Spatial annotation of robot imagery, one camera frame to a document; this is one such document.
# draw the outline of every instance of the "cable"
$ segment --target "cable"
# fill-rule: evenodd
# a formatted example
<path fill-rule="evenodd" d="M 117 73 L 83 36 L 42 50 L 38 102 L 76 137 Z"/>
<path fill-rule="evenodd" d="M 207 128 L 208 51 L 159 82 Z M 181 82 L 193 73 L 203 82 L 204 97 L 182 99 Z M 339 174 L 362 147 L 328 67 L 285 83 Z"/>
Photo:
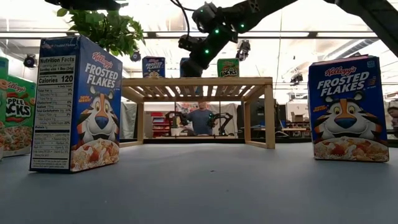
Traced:
<path fill-rule="evenodd" d="M 179 0 L 170 0 L 173 4 L 176 4 L 181 10 L 182 10 L 182 13 L 184 14 L 184 17 L 185 17 L 185 22 L 187 23 L 187 38 L 189 38 L 189 33 L 190 33 L 190 25 L 189 25 L 189 20 L 188 20 L 188 16 L 187 16 L 187 13 L 185 12 L 185 10 L 188 10 L 188 9 L 185 9 L 182 5 L 181 5 L 181 3 L 180 3 L 180 1 Z"/>
<path fill-rule="evenodd" d="M 275 79 L 275 87 L 274 87 L 274 96 L 275 96 L 276 84 L 278 82 L 278 76 L 279 76 L 280 43 L 282 42 L 282 39 L 281 39 L 281 37 L 282 37 L 282 16 L 283 16 L 283 11 L 280 12 L 278 67 L 276 67 L 276 79 Z"/>
<path fill-rule="evenodd" d="M 174 5 L 180 7 L 174 0 L 170 0 L 170 1 L 171 1 Z M 194 9 L 189 9 L 189 8 L 186 8 L 186 7 L 182 7 L 182 9 L 187 10 L 187 11 L 192 11 L 192 12 L 195 11 Z"/>

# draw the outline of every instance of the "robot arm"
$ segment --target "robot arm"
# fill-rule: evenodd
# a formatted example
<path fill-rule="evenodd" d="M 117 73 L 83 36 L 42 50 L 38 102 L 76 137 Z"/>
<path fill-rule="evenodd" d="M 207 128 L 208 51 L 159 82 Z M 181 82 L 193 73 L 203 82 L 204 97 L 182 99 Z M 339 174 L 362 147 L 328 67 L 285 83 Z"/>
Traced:
<path fill-rule="evenodd" d="M 170 111 L 170 112 L 168 112 L 168 113 L 165 115 L 166 119 L 168 119 L 168 121 L 169 121 L 170 127 L 172 126 L 172 119 L 170 119 L 170 115 L 171 115 L 171 114 L 173 114 L 172 117 L 178 117 L 178 116 L 179 116 L 180 119 L 181 119 L 181 124 L 182 124 L 182 125 L 184 125 L 184 126 L 188 125 L 188 119 L 187 119 L 187 115 L 186 115 L 186 114 L 181 113 L 181 112 L 179 112 L 179 111 Z"/>
<path fill-rule="evenodd" d="M 273 12 L 296 0 L 247 0 L 232 7 L 216 7 L 206 3 L 192 14 L 200 32 L 209 33 L 205 38 L 183 35 L 178 46 L 191 51 L 189 60 L 182 64 L 184 74 L 200 77 L 210 62 L 229 42 L 238 42 L 238 34 L 245 33 Z M 386 0 L 325 0 L 336 4 L 347 13 L 354 14 L 377 34 L 377 36 L 398 56 L 397 10 Z"/>
<path fill-rule="evenodd" d="M 229 41 L 237 43 L 238 34 L 250 31 L 263 18 L 295 1 L 248 0 L 226 8 L 205 3 L 193 12 L 192 19 L 201 32 L 209 35 L 205 39 L 183 35 L 178 42 L 180 48 L 191 51 L 190 58 L 182 64 L 184 74 L 200 77 Z"/>
<path fill-rule="evenodd" d="M 229 121 L 231 121 L 232 118 L 233 118 L 233 116 L 232 116 L 231 114 L 229 114 L 229 113 L 218 113 L 218 114 L 214 114 L 214 115 L 210 116 L 207 125 L 210 126 L 210 127 L 212 127 L 212 128 L 214 128 L 214 127 L 215 127 L 215 121 L 216 121 L 217 119 L 221 119 L 221 118 L 224 118 L 225 121 L 224 121 L 224 123 L 220 126 L 220 128 L 219 128 L 218 130 L 219 130 L 220 136 L 224 136 L 224 135 L 226 135 L 226 134 L 225 134 L 225 127 L 226 127 L 226 125 L 229 123 Z"/>

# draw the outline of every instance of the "cereal box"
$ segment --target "cereal box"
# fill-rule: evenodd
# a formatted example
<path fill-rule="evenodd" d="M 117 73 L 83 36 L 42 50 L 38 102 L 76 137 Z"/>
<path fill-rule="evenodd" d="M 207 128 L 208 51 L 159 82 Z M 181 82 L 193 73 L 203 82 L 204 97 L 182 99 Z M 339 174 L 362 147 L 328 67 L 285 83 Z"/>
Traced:
<path fill-rule="evenodd" d="M 7 95 L 8 59 L 0 57 L 0 160 L 3 157 L 6 140 L 6 95 Z"/>
<path fill-rule="evenodd" d="M 9 75 L 6 95 L 4 157 L 30 153 L 36 84 Z"/>
<path fill-rule="evenodd" d="M 217 73 L 219 77 L 239 77 L 239 60 L 237 58 L 218 59 Z"/>
<path fill-rule="evenodd" d="M 142 77 L 166 77 L 165 58 L 146 56 L 142 59 Z"/>
<path fill-rule="evenodd" d="M 30 170 L 119 160 L 123 65 L 84 36 L 42 39 Z"/>
<path fill-rule="evenodd" d="M 389 160 L 378 57 L 311 65 L 308 108 L 316 159 Z"/>

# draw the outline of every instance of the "wooden table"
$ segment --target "wooden table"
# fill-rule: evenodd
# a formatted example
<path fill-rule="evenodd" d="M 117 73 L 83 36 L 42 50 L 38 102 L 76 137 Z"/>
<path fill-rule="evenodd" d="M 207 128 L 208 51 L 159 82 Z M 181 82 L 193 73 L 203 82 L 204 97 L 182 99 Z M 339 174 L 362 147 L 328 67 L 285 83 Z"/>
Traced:
<path fill-rule="evenodd" d="M 252 146 L 275 149 L 274 97 L 271 77 L 242 78 L 124 78 L 122 96 L 137 103 L 137 142 L 120 147 L 143 144 L 144 103 L 176 101 L 242 101 L 244 102 L 244 140 Z M 266 143 L 251 141 L 250 102 L 265 95 Z"/>

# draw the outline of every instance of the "tiger cartoon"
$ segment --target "tiger cartoon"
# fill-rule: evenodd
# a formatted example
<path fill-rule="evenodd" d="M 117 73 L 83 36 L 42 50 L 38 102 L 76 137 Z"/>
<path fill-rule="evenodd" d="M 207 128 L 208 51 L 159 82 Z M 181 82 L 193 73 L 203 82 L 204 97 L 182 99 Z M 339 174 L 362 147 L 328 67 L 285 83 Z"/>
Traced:
<path fill-rule="evenodd" d="M 110 140 L 118 145 L 119 121 L 110 104 L 113 91 L 105 95 L 91 86 L 90 93 L 93 94 L 93 99 L 90 106 L 80 114 L 77 125 L 79 140 L 72 147 L 73 150 L 97 139 Z"/>
<path fill-rule="evenodd" d="M 317 142 L 331 138 L 347 136 L 378 141 L 382 124 L 376 116 L 367 113 L 359 105 L 364 98 L 363 92 L 354 94 L 354 98 L 325 98 L 329 104 L 328 111 L 315 121 Z"/>

